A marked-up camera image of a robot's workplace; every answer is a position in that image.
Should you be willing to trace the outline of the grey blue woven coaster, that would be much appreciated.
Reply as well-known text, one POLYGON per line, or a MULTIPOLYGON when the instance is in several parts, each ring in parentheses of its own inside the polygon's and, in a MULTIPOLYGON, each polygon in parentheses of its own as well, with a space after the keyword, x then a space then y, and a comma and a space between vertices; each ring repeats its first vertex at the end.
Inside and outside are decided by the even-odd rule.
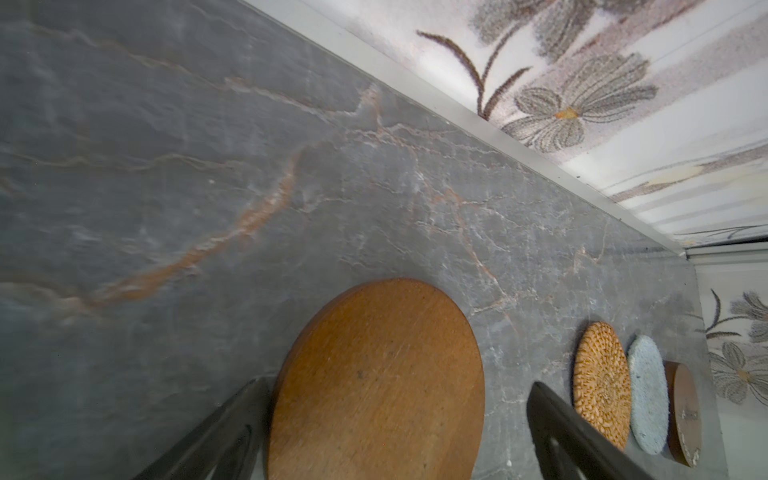
POLYGON ((669 397, 664 363, 656 343, 638 335, 629 347, 632 434, 641 450, 658 455, 669 429, 669 397))

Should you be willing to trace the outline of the glossy amber round coaster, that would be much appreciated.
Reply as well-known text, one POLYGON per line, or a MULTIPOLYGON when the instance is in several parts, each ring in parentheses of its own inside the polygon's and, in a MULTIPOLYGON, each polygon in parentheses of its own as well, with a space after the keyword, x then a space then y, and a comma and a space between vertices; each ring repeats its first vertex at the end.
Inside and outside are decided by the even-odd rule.
POLYGON ((665 361, 669 398, 667 445, 672 457, 689 468, 696 468, 702 448, 702 421, 694 377, 689 368, 665 361))

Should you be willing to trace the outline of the dark wooden round coaster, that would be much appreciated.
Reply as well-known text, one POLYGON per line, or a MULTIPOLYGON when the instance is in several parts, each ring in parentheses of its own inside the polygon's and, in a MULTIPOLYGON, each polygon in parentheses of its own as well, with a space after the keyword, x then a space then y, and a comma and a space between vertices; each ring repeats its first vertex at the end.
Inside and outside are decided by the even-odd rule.
POLYGON ((485 379, 469 321, 440 289, 369 282, 302 330, 275 384, 270 479, 468 479, 485 379))

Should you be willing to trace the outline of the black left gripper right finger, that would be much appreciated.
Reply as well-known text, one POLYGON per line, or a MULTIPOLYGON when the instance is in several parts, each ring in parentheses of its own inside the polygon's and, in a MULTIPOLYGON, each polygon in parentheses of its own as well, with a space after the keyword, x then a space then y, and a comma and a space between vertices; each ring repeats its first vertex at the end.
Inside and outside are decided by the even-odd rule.
POLYGON ((542 382, 531 387, 526 416, 545 479, 650 477, 542 382))

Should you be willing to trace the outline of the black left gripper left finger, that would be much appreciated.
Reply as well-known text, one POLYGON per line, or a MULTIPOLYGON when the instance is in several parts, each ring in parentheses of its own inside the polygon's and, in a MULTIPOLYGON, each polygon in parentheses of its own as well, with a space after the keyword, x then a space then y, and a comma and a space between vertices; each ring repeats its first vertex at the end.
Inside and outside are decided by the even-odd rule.
POLYGON ((267 438, 270 403, 268 381, 249 381, 136 477, 249 479, 267 438))

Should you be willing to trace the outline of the woven rattan round coaster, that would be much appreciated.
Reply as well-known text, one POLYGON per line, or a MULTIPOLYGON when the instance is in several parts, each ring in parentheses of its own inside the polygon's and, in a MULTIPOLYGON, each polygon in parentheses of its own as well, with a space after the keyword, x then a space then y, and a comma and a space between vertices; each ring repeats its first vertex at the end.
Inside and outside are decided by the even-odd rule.
POLYGON ((613 327, 593 322, 585 330, 575 357, 573 406, 619 450, 630 433, 632 393, 629 366, 613 327))

